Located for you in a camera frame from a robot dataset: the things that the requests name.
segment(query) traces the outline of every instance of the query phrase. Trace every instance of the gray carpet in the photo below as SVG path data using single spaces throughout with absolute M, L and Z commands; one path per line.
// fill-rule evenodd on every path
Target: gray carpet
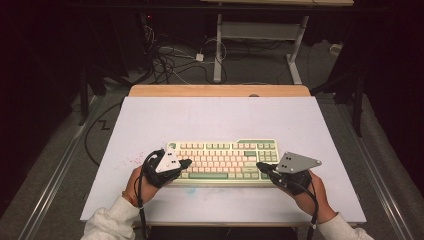
M 327 79 L 336 60 L 336 57 L 328 54 L 328 48 L 329 44 L 325 42 L 315 45 L 312 49 L 307 46 L 301 48 L 296 63 L 306 86 L 318 86 Z M 290 44 L 283 43 L 277 50 L 261 50 L 258 53 L 251 53 L 248 58 L 242 60 L 231 60 L 240 55 L 230 54 L 224 63 L 227 73 L 226 84 L 247 82 L 291 84 L 286 65 L 281 62 L 282 56 L 288 52 Z M 186 61 L 181 58 L 174 60 L 179 64 Z M 208 79 L 211 79 L 211 65 L 206 66 Z M 186 70 L 178 75 L 179 77 L 173 75 L 169 79 L 171 84 L 185 84 L 182 80 L 193 84 L 206 84 L 202 68 Z M 154 79 L 150 78 L 145 83 L 153 81 Z M 79 218 L 97 171 L 97 166 L 85 149 L 84 136 L 94 120 L 111 106 L 119 104 L 127 92 L 126 89 L 110 86 L 106 96 L 94 98 L 89 123 L 83 127 L 78 126 L 80 118 L 76 101 L 76 111 L 51 136 L 49 144 L 0 220 L 0 239 L 18 239 L 65 153 L 70 157 L 69 165 L 65 168 L 66 174 L 60 179 L 60 188 L 57 192 L 53 192 L 53 201 L 47 206 L 48 211 L 42 215 L 42 221 L 35 227 L 32 236 L 34 239 L 79 239 L 82 236 L 84 223 L 79 221 Z M 352 133 L 348 116 L 351 109 L 349 105 L 334 104 L 331 94 L 319 95 L 317 99 L 367 217 L 368 222 L 360 227 L 375 239 L 419 239 L 419 236 L 424 236 L 423 220 L 420 218 L 424 215 L 423 199 L 387 142 L 367 99 L 364 99 L 361 139 Z M 87 136 L 87 147 L 94 161 L 101 161 L 118 114 L 119 107 L 114 107 L 100 118 L 105 122 L 94 122 Z M 75 151 L 70 154 L 67 148 L 78 131 L 82 132 L 80 141 L 75 146 Z M 402 213 L 402 220 L 409 230 L 406 232 L 410 232 L 410 236 L 399 237 L 399 230 L 396 229 L 398 224 L 387 213 L 385 196 L 379 193 L 381 187 L 373 180 L 369 161 L 378 166 L 379 173 L 387 185 L 384 191 L 386 195 L 389 193 L 395 201 L 395 206 Z M 299 229 L 299 239 L 306 239 L 306 231 L 307 229 Z M 322 239 L 318 231 L 314 239 Z

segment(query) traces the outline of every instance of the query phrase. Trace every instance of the white paper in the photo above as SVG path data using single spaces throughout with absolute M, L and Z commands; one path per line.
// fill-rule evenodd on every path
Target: white paper
M 87 199 L 81 220 L 109 208 L 132 169 L 172 141 L 275 139 L 290 151 L 322 161 L 331 206 L 351 223 L 366 221 L 313 97 L 127 97 Z M 150 224 L 308 223 L 310 216 L 276 188 L 161 189 L 146 205 Z

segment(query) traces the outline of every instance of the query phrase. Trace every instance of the person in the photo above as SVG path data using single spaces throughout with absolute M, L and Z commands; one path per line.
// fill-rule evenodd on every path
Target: person
M 119 196 L 110 209 L 100 208 L 96 210 L 93 216 L 87 221 L 84 229 L 83 240 L 87 239 L 134 239 L 135 232 L 132 224 L 139 215 L 136 190 L 134 183 L 140 176 L 141 166 L 134 169 L 122 196 Z M 329 205 L 325 186 L 321 178 L 309 170 L 312 177 L 312 183 L 319 204 L 317 228 L 327 240 L 353 240 L 373 239 L 364 229 L 352 228 L 340 213 L 335 212 Z M 159 191 L 158 188 L 149 184 L 143 176 L 141 186 L 141 199 L 143 205 L 149 202 Z M 315 203 L 306 194 L 301 193 L 296 196 L 291 195 L 285 189 L 282 191 L 289 194 L 297 206 L 305 213 L 312 215 L 315 209 Z

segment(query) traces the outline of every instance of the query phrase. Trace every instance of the keyboard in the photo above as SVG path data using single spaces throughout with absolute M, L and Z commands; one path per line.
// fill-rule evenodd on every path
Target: keyboard
M 278 164 L 278 147 L 271 139 L 245 139 L 235 142 L 170 142 L 179 160 L 191 159 L 170 186 L 272 187 L 257 162 Z

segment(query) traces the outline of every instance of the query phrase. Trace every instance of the floor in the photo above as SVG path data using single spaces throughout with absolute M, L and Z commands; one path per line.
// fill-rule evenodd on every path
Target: floor
M 291 44 L 229 42 L 224 62 L 225 84 L 293 84 L 286 62 L 281 61 L 290 52 Z M 330 46 L 324 41 L 300 48 L 296 64 L 303 84 L 309 89 L 326 81 L 337 60 L 328 52 Z M 197 51 L 187 46 L 167 45 L 161 52 L 172 74 L 167 76 L 162 72 L 163 67 L 157 64 L 155 74 L 141 84 L 208 84 L 211 81 L 212 64 L 188 65 Z M 213 55 L 209 52 L 205 62 L 210 61 L 213 61 Z M 129 80 L 142 75 L 143 72 L 134 71 Z M 105 96 L 90 98 L 90 116 L 82 126 L 79 125 L 79 100 L 75 99 L 75 111 L 51 136 L 1 218 L 0 239 L 81 238 L 84 223 L 79 217 L 96 176 L 96 164 L 101 163 L 113 132 L 119 114 L 116 105 L 128 93 L 128 89 L 110 79 L 106 79 L 106 86 Z M 420 211 L 417 209 L 424 209 L 421 208 L 424 206 L 422 197 L 417 196 L 414 188 L 395 187 L 395 184 L 407 185 L 409 180 L 373 118 L 366 96 L 363 138 L 358 138 L 350 125 L 351 105 L 336 105 L 332 94 L 320 94 L 317 101 L 367 217 L 367 223 L 360 227 L 375 239 L 417 239 L 422 236 L 422 220 L 414 217 Z M 380 164 L 379 161 L 391 163 Z M 393 175 L 390 175 L 390 169 L 385 169 L 386 165 L 396 168 L 391 171 L 396 171 L 398 176 L 388 177 Z M 392 184 L 391 181 L 399 178 L 402 183 Z M 406 196 L 412 196 L 414 201 L 406 204 Z M 298 237 L 306 238 L 305 229 L 299 229 Z M 322 239 L 322 236 L 317 232 L 315 239 Z

